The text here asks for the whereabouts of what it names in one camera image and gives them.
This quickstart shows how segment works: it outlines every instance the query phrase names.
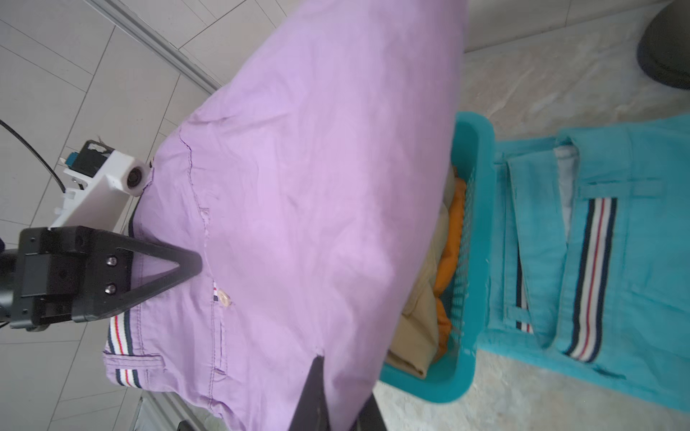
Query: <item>grout line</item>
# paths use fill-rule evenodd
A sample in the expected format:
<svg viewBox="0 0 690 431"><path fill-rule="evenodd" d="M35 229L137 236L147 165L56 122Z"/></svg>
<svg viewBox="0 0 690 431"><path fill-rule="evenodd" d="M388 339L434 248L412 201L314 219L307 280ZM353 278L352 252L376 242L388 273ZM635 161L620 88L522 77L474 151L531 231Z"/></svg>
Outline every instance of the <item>grout line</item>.
<svg viewBox="0 0 690 431"><path fill-rule="evenodd" d="M225 12L225 13L223 14L222 17L218 18L217 20L215 20L215 22L214 22L213 24L211 24L210 26L204 28L202 31L200 31L200 32L198 32L197 34L195 34L194 36L192 36L192 39L189 39L187 42L183 43L182 46L180 46L177 50L181 50L182 48L184 48L184 46L185 46L187 43L190 43L191 41L193 41L194 38L195 38L196 36L199 36L201 33L205 32L209 27L214 26L218 21L220 21L221 19L223 19L227 14L229 14L230 12L232 12L233 10L237 9L237 8L240 7L242 4L244 4L245 1L247 1L247 0L242 0L237 6L235 6L235 7L232 8L232 9L230 9L228 12Z"/></svg>
<svg viewBox="0 0 690 431"><path fill-rule="evenodd" d="M112 27L112 32L110 32L110 37L108 37L108 42L106 43L106 47L103 49L103 54L101 54L101 58L98 60L98 64L96 65L96 73L98 73L98 68L101 66L101 61L103 61L103 57L106 55L106 51L108 50L108 45L110 45L110 40L112 39L112 35L115 33L115 29L117 27L113 26ZM70 140L70 135L72 134L72 129L75 128L75 124L77 122L77 118L79 118L79 113L81 112L81 109L84 106L84 101L86 100L86 96L88 96L88 91L91 89L91 84L93 84L93 79L96 77L96 73L94 73L91 76L91 82L88 83L88 87L86 88L86 91L84 92L84 97L81 100L81 104L79 105L79 109L77 110L77 115L75 115L75 120L72 122L72 125L70 126L70 131L67 132L67 137L65 138L65 143L62 145L62 149L60 149L60 155L62 155L62 152L65 150L65 147L67 147L67 141ZM46 188L43 189L43 194L41 195L41 199L39 200L39 204L36 206L36 211L34 211L34 216L31 217L31 224L34 223L34 220L36 219L36 214L39 213L39 208L41 207L41 202L43 201L43 198L46 196L46 192L48 191L48 186L50 186L50 182L54 181L53 178L49 178L48 182L46 183Z"/></svg>
<svg viewBox="0 0 690 431"><path fill-rule="evenodd" d="M192 13L199 19L199 21L201 21L206 27L210 26L210 24L207 24L206 21L204 21L203 19L201 19L201 17L200 17L199 15L197 15L197 13L194 12L194 10L193 10L192 8L189 7L189 5L187 4L186 1L182 0L182 3L184 3L184 5L187 6L187 9L189 9L190 12L192 12Z"/></svg>
<svg viewBox="0 0 690 431"><path fill-rule="evenodd" d="M274 28L274 29L275 29L275 28L278 28L278 27L275 25L275 23L273 22L273 20L270 18L270 16L268 16L268 14L267 14L266 11L264 10L264 8L261 7L261 4L260 4L258 1L257 1L257 5L259 6L259 9L261 9L261 11L264 13L264 15L266 15L266 18L268 18L268 20L270 21L270 23L271 23L271 25L273 26L273 28Z"/></svg>
<svg viewBox="0 0 690 431"><path fill-rule="evenodd" d="M83 397L76 397L76 398L67 398L67 399L61 399L59 402L62 403L64 401L74 401L77 399L84 399L84 398L91 398L91 397L97 397L99 395L105 395L105 394L114 394L116 392L122 392L124 390L127 390L124 386L121 389L116 389L116 390L111 390L109 392L103 392L102 394L91 394L91 395L84 395Z"/></svg>
<svg viewBox="0 0 690 431"><path fill-rule="evenodd" d="M568 18L570 17L570 8L572 6L573 6L573 0L570 0L570 2L568 2L568 12L566 12L566 14L565 14L565 22L563 23L564 27L568 26Z"/></svg>
<svg viewBox="0 0 690 431"><path fill-rule="evenodd" d="M26 34L25 32L21 31L20 29L14 27L12 24L8 23L7 21L4 21L3 19L0 19L0 21L2 21L2 22L4 22L5 24L7 24L8 26L14 28L16 31L20 32L21 34L23 34L24 36L26 36L26 37L28 37L29 39L33 40L34 42L38 43L39 45L46 47L47 50L49 50L49 51L55 53L56 55L59 55L60 57L62 57L62 58L65 59L65 57L63 57L63 56L61 56L60 54L58 54L57 52L51 50L49 47L45 46L44 44L42 44L41 42L37 41L36 39L34 39L33 37L29 36L28 34ZM77 66L78 68L82 69L84 72L88 73L88 74L91 75L91 76L93 76L93 75L96 73L96 72L91 73L91 72L89 72L88 70L82 68L80 65L78 65L78 64L76 64L76 63L73 63L73 62L71 62L71 61L70 61L70 63L74 64L75 66Z"/></svg>
<svg viewBox="0 0 690 431"><path fill-rule="evenodd" d="M205 65L201 60L199 60L197 57L192 54L192 52L188 49L185 49L184 52L182 51L182 48L179 49L179 51L184 54L186 57L188 57L189 60L192 61L192 63L196 64L197 67L202 69L204 73L206 73L213 81L216 81L216 83L219 86L223 86L224 84L221 83L220 77L218 77L207 65Z"/></svg>
<svg viewBox="0 0 690 431"><path fill-rule="evenodd" d="M288 14L285 13L285 9L283 9L283 7L280 5L280 2L279 2L278 0L275 0L275 3L277 3L277 5L278 5L278 7L280 8L280 10L283 11L283 15L285 15L285 16L287 17Z"/></svg>
<svg viewBox="0 0 690 431"><path fill-rule="evenodd" d="M108 45L110 45L110 40L112 39L112 36L115 33L116 28L117 28L116 26L112 27L112 32L110 32L110 37L108 37L108 42L106 43L106 47L103 49L103 54L101 54L101 58L98 60L98 64L96 65L96 73L98 73L98 68L101 67L101 62L103 61L103 57L106 55L106 51L108 50ZM70 135L72 134L72 129L74 128L75 123L77 122L77 118L79 118L79 113L81 112L81 109L83 108L84 101L86 100L86 96L88 95L89 89L91 89L91 84L93 84L93 79L96 77L96 73L93 74L93 77L91 78L91 82L88 84L88 88L86 89L86 93L84 94L84 98L81 100L81 105L79 106L79 110L77 111L77 116L75 116L75 120L72 122L72 127L70 127L70 131L67 134L67 138L65 138L65 143L62 145L62 150L60 150L60 154L62 154L65 147L67 146L67 141L69 140ZM46 189L43 191L43 196L41 197L41 201L43 201L43 197L46 195L46 191L48 190L49 185L50 185L50 180L48 180L48 184L46 184ZM34 213L34 216L31 219L31 223L34 222L34 219L36 218L36 214L38 213L38 211L39 211L39 208L36 208L36 212ZM77 357L77 353L79 352L79 347L81 346L81 342L84 338L84 333L86 333L86 327L84 328L84 332L81 333L81 338L79 339L79 345L77 346L77 349L75 350L75 355L72 358L72 363L70 364L70 369L69 369L69 371L67 371L67 377L65 378L64 383L62 383L62 389L60 389L60 395L57 397L58 402L60 402L60 397L62 397L62 392L65 390L65 385L67 384L67 380L70 378L70 373L72 372L72 367L75 365L75 358ZM55 403L55 408L52 410L52 415L50 416L51 419L53 416L55 416L55 410L57 410L57 403Z"/></svg>
<svg viewBox="0 0 690 431"><path fill-rule="evenodd" d="M60 419L51 419L50 422L58 422L58 421L61 421L63 419L69 419L69 418L73 418L73 417L77 417L77 416L83 416L85 414L91 414L91 413L95 413L95 412L102 412L103 410L110 410L113 408L118 408L118 406L112 405L110 407L99 408L98 410L91 410L90 412L86 412L86 413L79 413L79 414L73 414L72 416L61 417Z"/></svg>
<svg viewBox="0 0 690 431"><path fill-rule="evenodd" d="M175 87L172 89L172 92L170 93L170 98L168 99L168 104L166 105L166 110L163 113L163 118L161 118L161 123L158 125L158 131L156 132L156 136L153 137L153 142L151 143L151 148L148 149L148 156L146 157L146 160L149 160L149 158L151 157L151 150L153 150L153 145L156 143L156 138L158 137L158 134L161 133L161 127L163 126L163 121L166 120L166 114L168 114L168 108L170 107L170 102L173 101L173 95L175 94L175 90L177 90L177 84L179 83L179 78L181 76L182 76L182 74L177 75L177 81L175 81Z"/></svg>
<svg viewBox="0 0 690 431"><path fill-rule="evenodd" d="M203 1L199 0L199 3L204 7L204 9L206 9L206 11L207 11L208 13L211 14L211 16L213 17L213 19L215 19L216 21L218 21L218 18L215 16L215 14L214 14L213 12L211 12L211 9L209 9L209 8L206 7L206 5L204 4Z"/></svg>
<svg viewBox="0 0 690 431"><path fill-rule="evenodd" d="M667 4L668 3L665 2L652 3L646 6L640 6L639 8L606 15L600 18L573 23L567 27L554 28L545 32L532 34L531 36L512 39L510 41L485 46L483 48L476 48L472 51L466 51L464 53L463 61L467 63L469 61L487 58L488 56L504 54L505 52L510 52L515 49L534 46L536 44L543 43L544 40L551 40L550 38L580 36L592 30L599 30L602 28L602 26L610 26L615 23L627 23L630 22L630 20L639 19L643 14L646 13L658 13Z"/></svg>
<svg viewBox="0 0 690 431"><path fill-rule="evenodd" d="M72 363L70 364L70 369L67 371L67 376L65 377L65 381L62 383L62 388L60 389L60 395L57 397L57 402L55 403L55 408L52 409L52 414L50 415L50 421L52 422L52 418L55 416L55 412L57 411L57 405L60 404L60 397L62 397L62 391L65 390L65 385L67 384L67 380L70 378L70 373L72 372L72 367L75 365L75 359L77 358L77 353L79 353L79 348L81 347L81 341L84 338L84 333L81 333L81 338L79 339L79 344L77 344L77 349L75 350L75 355L72 357Z"/></svg>
<svg viewBox="0 0 690 431"><path fill-rule="evenodd" d="M54 77L56 77L56 78L58 78L58 79L61 79L62 81L65 81L66 83L70 84L72 87L76 88L77 90L83 91L83 92L86 93L86 91L84 91L84 90L82 90L81 88L77 87L75 84L73 84L73 83L71 83L71 82L65 80L64 78L61 78L61 77L57 76L55 73L53 73L53 72L51 72L51 71L49 71L49 70L47 70L47 69L43 69L41 66L37 65L37 64L34 63L33 61L28 60L28 59L25 59L25 58L22 57L20 54L17 54L16 52L12 51L11 49L7 48L6 46L0 46L0 48L3 48L4 50L7 50L8 52L13 53L14 55L16 55L17 57L19 57L20 59L23 59L24 61L28 61L29 63L31 63L32 65L36 66L37 68L42 69L42 70L45 70L46 72L50 73L52 76L54 76Z"/></svg>
<svg viewBox="0 0 690 431"><path fill-rule="evenodd" d="M17 224L17 225L29 226L29 225L26 224L26 223L19 223L18 221L5 220L5 219L0 219L0 221L7 221L8 223L14 223L14 224Z"/></svg>
<svg viewBox="0 0 690 431"><path fill-rule="evenodd" d="M127 390L128 389L125 388L125 396L122 397L122 402L120 403L120 409L117 411L117 416L115 416L115 423L112 425L112 428L110 429L110 431L115 430L115 426L117 425L117 419L120 418L120 412L122 411L122 405L125 403L125 398L127 398Z"/></svg>
<svg viewBox="0 0 690 431"><path fill-rule="evenodd" d="M41 343L75 343L79 340L59 340L59 341L18 341L16 343L0 343L0 345L6 345L6 344L41 344Z"/></svg>

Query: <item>teal plastic basket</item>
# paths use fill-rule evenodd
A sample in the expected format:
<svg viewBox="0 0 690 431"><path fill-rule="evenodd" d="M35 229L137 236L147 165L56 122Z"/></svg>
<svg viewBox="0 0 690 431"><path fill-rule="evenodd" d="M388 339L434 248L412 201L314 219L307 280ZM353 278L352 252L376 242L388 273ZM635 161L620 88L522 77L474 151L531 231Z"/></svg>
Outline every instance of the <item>teal plastic basket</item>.
<svg viewBox="0 0 690 431"><path fill-rule="evenodd" d="M431 365L424 380L388 364L381 380L434 403L460 398L472 384L477 336L484 328L489 293L489 254L496 177L493 170L493 126L473 112L455 117L451 162L467 182L465 214L453 289L451 322L454 331L448 353Z"/></svg>

